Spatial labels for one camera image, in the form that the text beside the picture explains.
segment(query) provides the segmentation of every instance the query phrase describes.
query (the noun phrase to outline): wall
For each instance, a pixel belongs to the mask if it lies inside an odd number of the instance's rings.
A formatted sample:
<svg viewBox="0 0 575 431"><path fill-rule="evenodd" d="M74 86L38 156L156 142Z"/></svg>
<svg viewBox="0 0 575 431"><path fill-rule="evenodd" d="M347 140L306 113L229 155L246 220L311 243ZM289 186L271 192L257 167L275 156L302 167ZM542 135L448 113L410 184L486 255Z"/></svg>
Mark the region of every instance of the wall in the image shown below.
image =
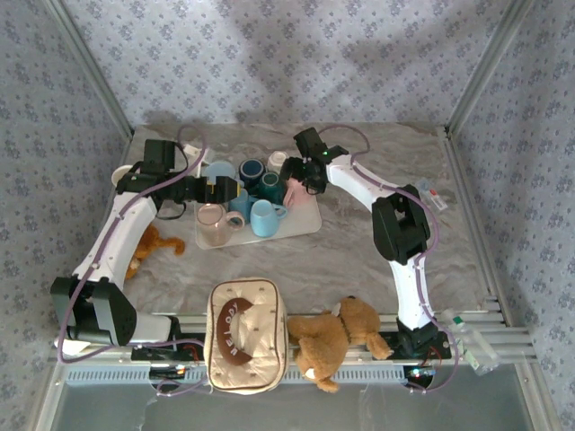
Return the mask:
<svg viewBox="0 0 575 431"><path fill-rule="evenodd" d="M536 2L457 137L507 298L575 429L575 4Z"/></svg>
<svg viewBox="0 0 575 431"><path fill-rule="evenodd" d="M14 431L58 331L49 287L94 240L123 141L40 1L0 16L0 429Z"/></svg>
<svg viewBox="0 0 575 431"><path fill-rule="evenodd" d="M66 0L132 126L445 124L508 0Z"/></svg>

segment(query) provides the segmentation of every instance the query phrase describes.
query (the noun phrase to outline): teddy bear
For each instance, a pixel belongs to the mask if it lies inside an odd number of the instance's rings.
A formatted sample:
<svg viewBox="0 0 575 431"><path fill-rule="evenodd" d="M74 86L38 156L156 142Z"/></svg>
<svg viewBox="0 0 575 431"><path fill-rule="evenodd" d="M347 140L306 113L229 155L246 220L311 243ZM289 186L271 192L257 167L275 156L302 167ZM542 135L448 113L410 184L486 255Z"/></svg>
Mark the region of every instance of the teddy bear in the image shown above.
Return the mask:
<svg viewBox="0 0 575 431"><path fill-rule="evenodd" d="M158 229L150 224L142 234L142 238L140 238L140 242L137 244L134 256L132 256L132 260L129 262L128 270L126 271L126 279L130 280L135 276L137 270L140 268L142 260L146 259L150 254L152 254L152 251L159 247L174 247L173 254L180 256L186 250L186 243L176 237L168 238L166 240L160 238Z"/></svg>
<svg viewBox="0 0 575 431"><path fill-rule="evenodd" d="M314 317L294 316L287 321L289 341L299 348L294 358L302 375L323 391L336 392L332 376L343 363L349 346L366 345L376 359L393 350L379 335L379 315L355 296L342 299L332 312Z"/></svg>

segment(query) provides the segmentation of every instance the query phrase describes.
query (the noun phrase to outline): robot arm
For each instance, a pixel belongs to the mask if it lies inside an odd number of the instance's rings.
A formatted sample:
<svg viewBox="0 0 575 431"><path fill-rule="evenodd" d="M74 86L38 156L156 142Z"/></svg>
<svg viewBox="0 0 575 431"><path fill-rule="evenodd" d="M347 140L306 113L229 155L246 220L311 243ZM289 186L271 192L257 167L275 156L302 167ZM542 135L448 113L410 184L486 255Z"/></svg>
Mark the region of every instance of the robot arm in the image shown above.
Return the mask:
<svg viewBox="0 0 575 431"><path fill-rule="evenodd" d="M164 201L225 203L237 197L240 188L236 181L227 177L217 177L216 184L211 184L206 178L188 176L138 198L120 215L126 204L140 192L179 174L172 172L174 153L173 142L146 141L139 172L128 172L118 182L110 216L94 246L73 276L58 277L52 284L50 293L62 324L72 293L88 271L92 271L67 322L68 339L125 346L178 338L177 319L137 312L122 293L129 262L144 230L155 219ZM115 223L115 230L110 234Z"/></svg>
<svg viewBox="0 0 575 431"><path fill-rule="evenodd" d="M378 178L358 163L355 163L354 170L348 151L338 145L328 148L314 128L299 133L295 140L302 158L289 158L282 167L282 178L296 178L308 192L312 190L314 193L324 193L327 184L331 183L347 191L372 213L374 244L394 274L399 302L397 325L404 353L407 356L425 354L438 329L429 317L433 317L433 312L425 281L425 259L419 259L423 303L417 287L415 261L427 249L429 225L421 207L391 191L401 189L418 198L417 189L412 185L400 188ZM375 184L386 187L377 187L356 170Z"/></svg>
<svg viewBox="0 0 575 431"><path fill-rule="evenodd" d="M377 206L378 199L388 199L393 192L386 189L379 189L375 185L361 178L351 167L351 156L344 154L336 157L326 166L327 179L334 186L340 187L347 191L351 196L357 199L368 211L372 211ZM382 180L368 171L363 166L356 163L356 167L369 175L375 181L383 183L389 187L398 188L399 186ZM394 273L395 288L397 290L397 299L399 302L398 318L409 330L422 328L429 323L429 317L423 311L422 304L417 292L415 281L415 259L417 254L408 258L405 264L397 260L389 260ZM420 272L425 273L425 259L420 260ZM433 315L429 307L428 291L425 277L421 277L421 288L425 297L428 310Z"/></svg>

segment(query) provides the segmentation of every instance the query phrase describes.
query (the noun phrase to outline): navy blue mug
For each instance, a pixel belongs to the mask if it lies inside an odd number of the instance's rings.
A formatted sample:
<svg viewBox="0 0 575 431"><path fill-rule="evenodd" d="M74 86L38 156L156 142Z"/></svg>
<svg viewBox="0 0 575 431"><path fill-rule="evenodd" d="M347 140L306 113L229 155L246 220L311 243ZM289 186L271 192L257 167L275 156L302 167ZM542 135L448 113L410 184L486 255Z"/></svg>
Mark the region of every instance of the navy blue mug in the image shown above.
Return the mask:
<svg viewBox="0 0 575 431"><path fill-rule="evenodd" d="M240 163L240 180L246 189L252 189L260 182L260 178L266 173L266 167L258 159L247 159Z"/></svg>

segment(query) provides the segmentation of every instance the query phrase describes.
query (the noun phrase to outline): orange plush toy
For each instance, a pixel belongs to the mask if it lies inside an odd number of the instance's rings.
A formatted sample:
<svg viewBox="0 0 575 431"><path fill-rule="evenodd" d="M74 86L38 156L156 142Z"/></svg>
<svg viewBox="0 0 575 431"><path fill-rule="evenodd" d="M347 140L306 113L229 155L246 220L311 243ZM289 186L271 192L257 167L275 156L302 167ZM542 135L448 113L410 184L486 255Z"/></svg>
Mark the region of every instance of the orange plush toy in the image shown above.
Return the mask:
<svg viewBox="0 0 575 431"><path fill-rule="evenodd" d="M146 259L152 251L159 247L174 247L173 254L180 256L186 250L186 243L180 238L168 238L163 240L160 238L160 233L155 226L151 224L146 228L142 234L142 238L136 247L136 252L129 262L128 271L126 271L126 279L130 280L136 275L137 269L140 268L142 260Z"/></svg>
<svg viewBox="0 0 575 431"><path fill-rule="evenodd" d="M393 350L379 335L379 315L355 296L343 298L332 312L319 316L294 316L287 321L289 340L299 348L294 357L301 374L319 389L336 392L332 380L349 346L366 345L376 359L386 359Z"/></svg>

